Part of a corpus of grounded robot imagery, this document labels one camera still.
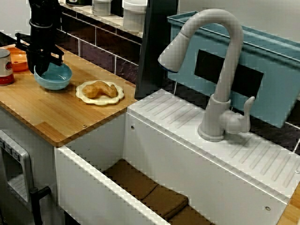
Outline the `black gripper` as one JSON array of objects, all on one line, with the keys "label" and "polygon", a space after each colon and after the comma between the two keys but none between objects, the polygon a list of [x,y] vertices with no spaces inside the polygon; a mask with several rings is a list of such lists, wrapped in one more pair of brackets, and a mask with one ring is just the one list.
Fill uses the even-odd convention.
[{"label": "black gripper", "polygon": [[30,23],[30,34],[16,33],[16,47],[26,52],[29,70],[34,70],[42,75],[49,68],[49,64],[62,65],[64,52],[55,45],[56,29],[53,25],[39,26]]}]

